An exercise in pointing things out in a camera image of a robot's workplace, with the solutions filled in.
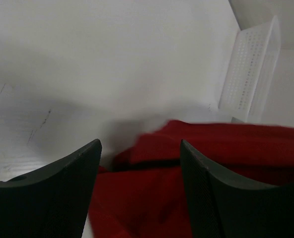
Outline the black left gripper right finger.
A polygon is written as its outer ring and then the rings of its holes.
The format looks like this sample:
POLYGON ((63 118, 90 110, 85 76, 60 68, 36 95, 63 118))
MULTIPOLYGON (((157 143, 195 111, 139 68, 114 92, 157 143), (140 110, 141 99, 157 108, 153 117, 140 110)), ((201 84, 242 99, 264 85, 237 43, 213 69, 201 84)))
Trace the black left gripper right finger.
POLYGON ((195 238, 294 238, 294 182, 249 179, 180 144, 180 164, 195 238))

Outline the dark red t-shirt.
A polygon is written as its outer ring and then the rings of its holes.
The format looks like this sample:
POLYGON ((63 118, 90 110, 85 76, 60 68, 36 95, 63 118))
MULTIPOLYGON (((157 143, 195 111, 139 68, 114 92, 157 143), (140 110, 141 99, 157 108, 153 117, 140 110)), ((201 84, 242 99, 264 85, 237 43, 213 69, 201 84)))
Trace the dark red t-shirt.
POLYGON ((88 215, 97 238, 189 238, 180 142, 268 184, 294 181, 294 128, 169 121, 99 168, 88 215))

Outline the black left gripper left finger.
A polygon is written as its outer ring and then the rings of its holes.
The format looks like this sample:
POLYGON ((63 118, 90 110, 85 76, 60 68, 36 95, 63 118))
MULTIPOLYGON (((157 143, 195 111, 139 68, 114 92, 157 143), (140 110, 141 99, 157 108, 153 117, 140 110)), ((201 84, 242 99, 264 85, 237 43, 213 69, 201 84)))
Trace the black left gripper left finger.
POLYGON ((102 145, 95 139, 57 161, 0 181, 0 238, 80 238, 102 145))

